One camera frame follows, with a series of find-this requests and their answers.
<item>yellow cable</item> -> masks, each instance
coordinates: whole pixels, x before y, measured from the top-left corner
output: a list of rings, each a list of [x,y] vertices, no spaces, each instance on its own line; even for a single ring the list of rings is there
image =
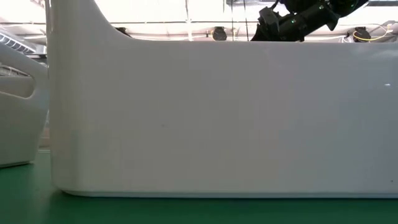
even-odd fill
[[[374,41],[374,40],[378,40],[378,39],[381,39],[381,38],[385,37],[390,32],[389,28],[390,27],[388,26],[387,30],[386,30],[386,33],[384,35],[382,35],[381,37],[375,38],[375,39],[364,39],[364,38],[357,37],[357,36],[355,36],[355,33],[357,33],[356,31],[353,32],[353,37],[357,38],[358,40]]]
[[[214,31],[212,30],[212,31],[210,32],[211,39],[212,39],[213,41],[216,41],[216,40],[213,38],[213,33],[214,33]]]

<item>white plastic container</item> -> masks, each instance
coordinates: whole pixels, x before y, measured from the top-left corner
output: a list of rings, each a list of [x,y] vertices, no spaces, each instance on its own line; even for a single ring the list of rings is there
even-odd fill
[[[115,30],[94,0],[51,3],[58,188],[398,196],[397,44],[149,42]]]
[[[49,90],[45,66],[3,44],[0,62],[34,79],[0,77],[0,167],[6,167],[34,160],[49,108]]]

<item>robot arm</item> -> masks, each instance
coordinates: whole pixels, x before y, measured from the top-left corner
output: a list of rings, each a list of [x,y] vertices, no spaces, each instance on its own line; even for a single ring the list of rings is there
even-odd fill
[[[327,25],[333,30],[338,19],[345,17],[369,0],[284,0],[290,12],[280,16],[274,12],[275,4],[262,9],[257,31],[252,41],[304,41],[304,37]]]

